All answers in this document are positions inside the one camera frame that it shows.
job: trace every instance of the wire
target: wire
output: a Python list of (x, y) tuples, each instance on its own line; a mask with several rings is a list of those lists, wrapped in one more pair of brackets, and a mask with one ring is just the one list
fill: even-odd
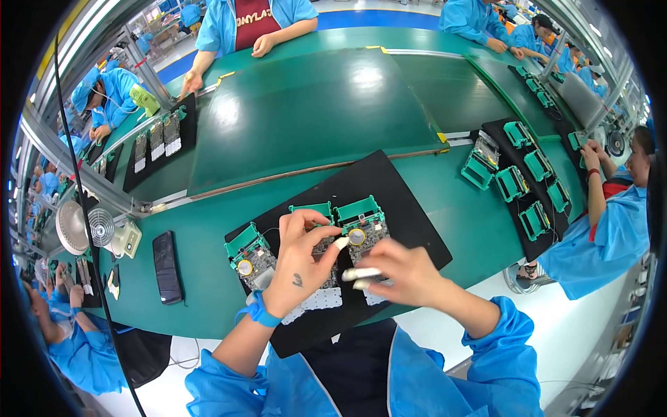
[[(172, 363), (172, 364), (169, 364), (169, 365), (167, 365), (167, 366), (178, 365), (179, 368), (181, 368), (181, 369), (186, 369), (186, 370), (196, 368), (197, 365), (199, 365), (199, 359), (201, 359), (201, 350), (199, 349), (199, 341), (197, 340), (197, 338), (195, 338), (195, 343), (197, 344), (197, 357), (196, 357), (196, 358), (186, 359), (186, 360), (182, 360), (182, 361), (180, 361), (180, 362), (177, 362), (176, 359), (174, 359), (171, 355), (169, 355), (169, 359), (173, 360), (173, 363)], [(190, 362), (190, 361), (192, 361), (192, 360), (196, 360), (196, 361), (197, 361), (193, 366), (187, 367), (187, 366), (182, 366), (182, 365), (181, 365), (181, 364), (184, 364), (184, 363), (186, 363), (186, 362)]]
[[(55, 86), (58, 93), (58, 106), (60, 107), (60, 116), (65, 117), (65, 106), (63, 101), (63, 92), (60, 86), (60, 70), (58, 69), (58, 34), (55, 36), (55, 44), (53, 48), (53, 65), (55, 67)], [(90, 221), (88, 220), (88, 211), (86, 210), (86, 199), (83, 197), (83, 186), (81, 185), (81, 176), (79, 175), (79, 168), (77, 167), (77, 157), (74, 152), (74, 145), (72, 144), (72, 137), (69, 133), (69, 126), (67, 123), (63, 124), (63, 129), (65, 130), (65, 136), (67, 137), (67, 146), (69, 148), (69, 154), (72, 158), (72, 168), (74, 169), (74, 177), (76, 180), (77, 188), (79, 190), (79, 203), (81, 203), (81, 210), (83, 211), (83, 223), (85, 225), (86, 236), (88, 237), (88, 244), (90, 245), (91, 255), (93, 255), (93, 270), (95, 272), (95, 280), (97, 281), (98, 288), (104, 288), (104, 283), (102, 282), (101, 275), (99, 273), (99, 249), (95, 247), (92, 239), (92, 232), (90, 228)], [(116, 350), (118, 355), (118, 363), (121, 366), (123, 375), (125, 376), (125, 381), (127, 381), (127, 387), (129, 388), (130, 394), (134, 399), (134, 403), (139, 410), (139, 413), (142, 417), (146, 417), (146, 413), (141, 407), (139, 398), (137, 397), (137, 392), (134, 390), (132, 385), (132, 379), (127, 374), (125, 366), (123, 366), (123, 354), (121, 350), (118, 349), (118, 334), (116, 333), (113, 322), (111, 321), (111, 314), (109, 313), (109, 306), (107, 305), (107, 298), (100, 294), (99, 297), (102, 300), (102, 307), (104, 309), (104, 316), (107, 318), (107, 325), (109, 326), (109, 333), (111, 334), (111, 343)]]

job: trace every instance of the smartphone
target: smartphone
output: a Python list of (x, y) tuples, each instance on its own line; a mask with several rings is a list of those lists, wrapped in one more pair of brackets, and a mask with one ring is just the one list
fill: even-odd
[(173, 232), (167, 230), (153, 240), (153, 261), (157, 276), (157, 289), (162, 304), (173, 304), (183, 299), (183, 288), (176, 265)]

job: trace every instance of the green plastic housing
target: green plastic housing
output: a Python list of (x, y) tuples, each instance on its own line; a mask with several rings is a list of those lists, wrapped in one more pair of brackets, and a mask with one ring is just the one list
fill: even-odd
[[(334, 207), (333, 212), (338, 217), (338, 226), (343, 229), (343, 236), (347, 236), (350, 230), (358, 229), (366, 222), (384, 221), (384, 212), (376, 203), (373, 195), (343, 207)], [(366, 217), (366, 213), (369, 212), (372, 214)]]
[(470, 182), (478, 186), (481, 190), (489, 188), (498, 166), (490, 164), (484, 156), (480, 155), (475, 149), (470, 151), (466, 164), (461, 169), (461, 175)]
[(565, 207), (570, 204), (570, 193), (560, 181), (560, 178), (556, 178), (553, 184), (546, 188), (546, 192), (549, 194), (549, 198), (551, 198), (551, 202), (554, 204), (554, 209), (556, 209), (558, 213), (564, 212)]
[(544, 91), (538, 91), (538, 100), (545, 108), (549, 108), (554, 104), (554, 101), (549, 98), (549, 96)]
[(551, 164), (539, 149), (535, 149), (533, 152), (526, 155), (524, 157), (524, 162), (528, 165), (528, 169), (536, 181), (542, 181), (544, 178), (551, 176), (554, 172)]
[(528, 193), (528, 186), (524, 182), (519, 169), (514, 165), (496, 174), (496, 184), (506, 203), (509, 203), (515, 197)]
[(518, 72), (519, 75), (521, 75), (524, 79), (533, 77), (533, 75), (526, 69), (526, 67), (518, 66), (516, 68), (516, 72)]
[(539, 235), (548, 232), (551, 227), (539, 201), (535, 201), (526, 211), (519, 213), (519, 218), (531, 242), (536, 241)]
[(326, 203), (320, 203), (320, 204), (310, 204), (310, 205), (291, 205), (288, 207), (289, 212), (293, 213), (294, 210), (299, 210), (299, 209), (309, 209), (309, 210), (315, 210), (317, 213), (320, 213), (327, 219), (329, 219), (329, 226), (334, 225), (334, 214), (331, 212), (331, 202), (327, 201)]
[(572, 146), (572, 150), (578, 151), (579, 149), (582, 148), (581, 143), (579, 143), (579, 138), (577, 137), (576, 132), (572, 132), (568, 135), (568, 140), (570, 141), (570, 146)]
[(243, 253), (248, 250), (264, 247), (270, 249), (269, 242), (266, 241), (264, 235), (258, 232), (255, 222), (250, 222), (250, 225), (245, 228), (231, 242), (224, 244), (227, 250), (227, 256), (232, 259), (230, 266), (236, 271), (236, 265), (243, 259)]
[(525, 145), (534, 145), (533, 137), (520, 121), (511, 121), (505, 123), (503, 130), (510, 138), (510, 142), (516, 149), (521, 149)]
[(533, 93), (542, 91), (542, 88), (540, 88), (540, 85), (537, 83), (537, 81), (535, 81), (532, 78), (527, 79), (526, 84), (528, 84), (528, 88), (530, 88), (530, 91), (532, 91)]

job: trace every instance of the electric fan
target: electric fan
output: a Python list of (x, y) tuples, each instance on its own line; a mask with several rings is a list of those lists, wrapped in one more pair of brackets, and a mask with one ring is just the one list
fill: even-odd
[[(75, 201), (68, 201), (58, 209), (56, 217), (55, 225), (60, 242), (71, 254), (83, 255), (89, 244), (81, 206)], [(127, 224), (117, 228), (108, 211), (96, 208), (88, 213), (88, 221), (93, 234), (93, 245), (105, 248), (116, 258), (124, 254), (134, 258), (141, 240), (141, 230), (131, 220), (128, 219)]]

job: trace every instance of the black anti-static mat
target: black anti-static mat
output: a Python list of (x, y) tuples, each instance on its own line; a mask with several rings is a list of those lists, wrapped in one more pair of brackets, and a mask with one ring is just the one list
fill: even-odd
[[(106, 178), (107, 181), (109, 181), (111, 183), (113, 183), (113, 178), (116, 175), (116, 168), (118, 167), (118, 159), (119, 159), (119, 156), (120, 156), (121, 152), (123, 151), (123, 146), (124, 145), (125, 145), (124, 143), (121, 143), (120, 145), (118, 145), (118, 147), (114, 151), (113, 159), (110, 162), (107, 162), (107, 173), (104, 175), (104, 178)], [(90, 210), (90, 209), (94, 208), (98, 203), (99, 203), (99, 201), (97, 201), (96, 198), (87, 197), (85, 207), (86, 207), (87, 210)]]
[[(393, 239), (408, 248), (425, 247), (437, 269), (451, 262), (452, 255), (447, 246), (383, 151), (373, 152), (252, 221), (257, 224), (260, 232), (266, 232), (278, 226), (280, 216), (289, 214), (288, 207), (291, 204), (308, 205), (331, 201), (332, 207), (343, 206), (367, 198), (370, 194), (385, 213), (389, 234)], [(227, 234), (225, 241), (231, 242), (247, 226), (248, 223), (243, 224)], [(280, 247), (278, 232), (268, 232), (265, 237), (271, 251), (277, 256)], [(278, 325), (271, 337), (271, 344), (280, 358), (331, 338), (371, 318), (390, 304), (382, 302), (369, 306), (363, 292), (353, 290), (351, 282), (342, 282), (340, 278), (343, 271), (351, 267), (350, 253), (347, 250), (341, 251), (338, 256), (338, 283), (341, 286), (342, 306), (309, 311), (288, 326)], [(243, 288), (250, 294), (245, 285)]]
[[(554, 182), (554, 178), (550, 177), (540, 182), (535, 181), (535, 178), (530, 173), (528, 166), (524, 162), (524, 157), (528, 154), (525, 147), (521, 149), (516, 149), (510, 142), (510, 138), (507, 136), (507, 133), (503, 130), (505, 123), (511, 121), (519, 121), (516, 117), (510, 117), (503, 120), (491, 121), (488, 123), (482, 124), (482, 129), (493, 138), (494, 141), (500, 147), (500, 160), (498, 161), (498, 169), (505, 169), (512, 165), (521, 171), (521, 174), (524, 176), (524, 179), (528, 183), (530, 188), (530, 193), (528, 193), (522, 199), (515, 198), (508, 203), (508, 208), (512, 214), (512, 220), (516, 226), (516, 230), (519, 234), (519, 240), (521, 241), (521, 247), (524, 249), (524, 254), (528, 261), (532, 261), (541, 255), (549, 246), (554, 242), (560, 241), (563, 239), (565, 231), (570, 227), (568, 222), (568, 214), (572, 209), (572, 205), (569, 204), (566, 207), (563, 213), (558, 213), (553, 208), (551, 198), (546, 191), (548, 185), (551, 185)], [(523, 223), (519, 218), (519, 213), (528, 209), (528, 207), (533, 204), (537, 199), (542, 202), (542, 207), (546, 212), (549, 221), (551, 222), (552, 230), (539, 235), (537, 240), (531, 242), (528, 239), (526, 230), (524, 229)]]
[(151, 161), (151, 146), (150, 142), (146, 146), (146, 166), (141, 171), (134, 172), (135, 149), (137, 147), (136, 138), (132, 141), (132, 151), (129, 154), (129, 162), (127, 170), (125, 171), (125, 182), (123, 183), (123, 191), (128, 193), (135, 189), (137, 185), (141, 184), (143, 180), (150, 177), (157, 170), (161, 169), (169, 162), (177, 159), (185, 151), (193, 147), (197, 143), (197, 101), (194, 94), (188, 94), (184, 99), (176, 103), (169, 112), (175, 111), (178, 107), (185, 106), (187, 115), (185, 119), (181, 120), (181, 149), (172, 156), (162, 155), (155, 161)]

